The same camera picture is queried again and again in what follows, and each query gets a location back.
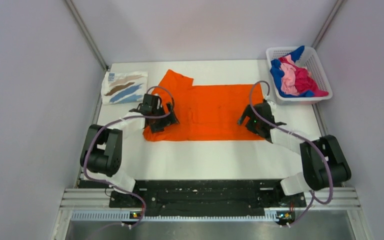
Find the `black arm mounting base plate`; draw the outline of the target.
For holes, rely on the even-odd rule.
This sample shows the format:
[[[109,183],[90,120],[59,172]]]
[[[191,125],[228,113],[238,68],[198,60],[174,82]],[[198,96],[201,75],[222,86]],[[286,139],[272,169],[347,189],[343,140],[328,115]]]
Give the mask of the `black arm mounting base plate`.
[[[79,187],[103,189],[110,208],[140,208],[145,202],[147,217],[257,217],[266,208],[296,209],[308,203],[303,193],[285,195],[278,179],[138,180],[136,196],[86,180]]]

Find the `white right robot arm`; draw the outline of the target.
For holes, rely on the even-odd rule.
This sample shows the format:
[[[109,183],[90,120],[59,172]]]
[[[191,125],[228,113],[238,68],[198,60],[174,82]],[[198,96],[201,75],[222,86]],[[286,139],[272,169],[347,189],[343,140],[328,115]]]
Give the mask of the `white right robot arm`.
[[[273,192],[277,205],[287,206],[295,194],[329,189],[351,179],[352,171],[335,136],[308,135],[277,122],[266,100],[248,104],[237,123],[241,125],[245,119],[248,131],[300,157],[302,171],[282,179],[279,189]]]

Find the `orange t shirt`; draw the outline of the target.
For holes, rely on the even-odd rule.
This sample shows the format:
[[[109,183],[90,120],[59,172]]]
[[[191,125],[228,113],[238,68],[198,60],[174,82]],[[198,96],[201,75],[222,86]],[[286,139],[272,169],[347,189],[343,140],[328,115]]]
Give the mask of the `orange t shirt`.
[[[163,103],[174,100],[174,113],[179,121],[161,132],[149,127],[143,137],[158,141],[257,141],[261,137],[238,125],[249,103],[263,101],[262,89],[251,84],[194,85],[193,78],[169,69],[152,93]]]

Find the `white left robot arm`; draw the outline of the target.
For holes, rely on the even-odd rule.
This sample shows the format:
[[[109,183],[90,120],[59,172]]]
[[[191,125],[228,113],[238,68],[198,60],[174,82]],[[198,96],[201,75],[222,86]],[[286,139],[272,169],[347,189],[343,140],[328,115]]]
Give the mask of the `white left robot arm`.
[[[166,127],[178,124],[174,108],[173,96],[163,104],[160,96],[146,93],[142,102],[125,116],[106,125],[92,124],[88,128],[80,158],[84,177],[113,187],[122,193],[121,200],[127,206],[136,206],[141,194],[134,189],[136,180],[122,171],[123,142],[146,127],[162,132]]]

